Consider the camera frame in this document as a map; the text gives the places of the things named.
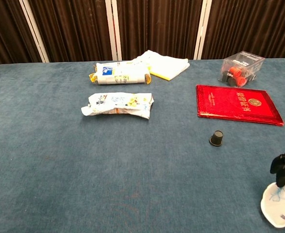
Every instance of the white packet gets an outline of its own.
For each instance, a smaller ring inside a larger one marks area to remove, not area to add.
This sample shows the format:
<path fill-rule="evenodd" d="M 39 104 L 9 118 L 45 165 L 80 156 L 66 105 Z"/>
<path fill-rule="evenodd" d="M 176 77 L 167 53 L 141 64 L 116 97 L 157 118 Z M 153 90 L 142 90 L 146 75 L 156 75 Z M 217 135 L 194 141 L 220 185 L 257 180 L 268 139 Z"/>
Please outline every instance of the white packet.
<path fill-rule="evenodd" d="M 82 107 L 84 116 L 98 114 L 131 114 L 150 119 L 153 104 L 152 93 L 96 93 L 88 98 L 89 104 Z"/>
<path fill-rule="evenodd" d="M 151 75 L 145 63 L 113 62 L 96 63 L 96 73 L 89 75 L 93 83 L 121 84 L 151 82 Z"/>

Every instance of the blue carpet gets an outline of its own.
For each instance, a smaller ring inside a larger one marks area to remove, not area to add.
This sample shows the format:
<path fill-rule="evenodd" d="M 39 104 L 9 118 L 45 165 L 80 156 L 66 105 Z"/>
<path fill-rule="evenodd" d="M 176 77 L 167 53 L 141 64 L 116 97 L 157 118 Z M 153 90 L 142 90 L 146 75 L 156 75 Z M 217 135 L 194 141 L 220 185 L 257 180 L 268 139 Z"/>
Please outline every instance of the blue carpet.
<path fill-rule="evenodd" d="M 92 84 L 94 64 L 0 65 L 0 233 L 280 232 L 260 201 L 285 126 L 197 117 L 195 87 L 224 86 L 221 60 L 150 85 Z M 267 90 L 285 121 L 285 59 L 245 87 Z M 83 116 L 97 92 L 152 92 L 150 120 Z"/>

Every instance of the brown curtain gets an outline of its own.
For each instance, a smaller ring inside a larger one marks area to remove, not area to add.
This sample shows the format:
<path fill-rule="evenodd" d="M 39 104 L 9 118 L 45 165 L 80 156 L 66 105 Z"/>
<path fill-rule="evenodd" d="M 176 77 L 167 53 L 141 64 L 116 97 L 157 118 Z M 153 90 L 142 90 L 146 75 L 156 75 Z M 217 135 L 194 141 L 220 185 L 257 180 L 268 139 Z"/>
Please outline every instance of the brown curtain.
<path fill-rule="evenodd" d="M 202 59 L 239 51 L 285 57 L 285 0 L 214 0 Z"/>
<path fill-rule="evenodd" d="M 193 59 L 202 0 L 117 0 L 122 59 L 146 50 Z"/>
<path fill-rule="evenodd" d="M 51 62 L 112 60 L 104 0 L 29 0 Z"/>
<path fill-rule="evenodd" d="M 0 0 L 0 64 L 41 62 L 18 0 Z"/>

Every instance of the gold emblem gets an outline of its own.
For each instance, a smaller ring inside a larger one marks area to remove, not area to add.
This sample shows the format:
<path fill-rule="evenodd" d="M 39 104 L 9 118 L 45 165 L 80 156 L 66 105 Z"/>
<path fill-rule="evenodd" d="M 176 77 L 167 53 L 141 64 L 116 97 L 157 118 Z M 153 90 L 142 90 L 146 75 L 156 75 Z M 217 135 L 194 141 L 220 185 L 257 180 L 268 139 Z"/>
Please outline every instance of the gold emblem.
<path fill-rule="evenodd" d="M 249 99 L 248 103 L 253 105 L 253 106 L 256 106 L 256 107 L 261 106 L 261 104 L 262 104 L 261 101 L 259 101 L 257 99 Z"/>

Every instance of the red book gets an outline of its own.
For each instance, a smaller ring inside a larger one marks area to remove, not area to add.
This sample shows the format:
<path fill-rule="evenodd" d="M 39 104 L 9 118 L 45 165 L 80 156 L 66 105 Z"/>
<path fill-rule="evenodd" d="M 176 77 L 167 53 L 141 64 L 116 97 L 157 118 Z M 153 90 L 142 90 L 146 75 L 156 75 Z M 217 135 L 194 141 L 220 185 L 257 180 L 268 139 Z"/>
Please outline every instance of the red book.
<path fill-rule="evenodd" d="M 285 124 L 266 91 L 197 85 L 196 95 L 199 117 Z"/>

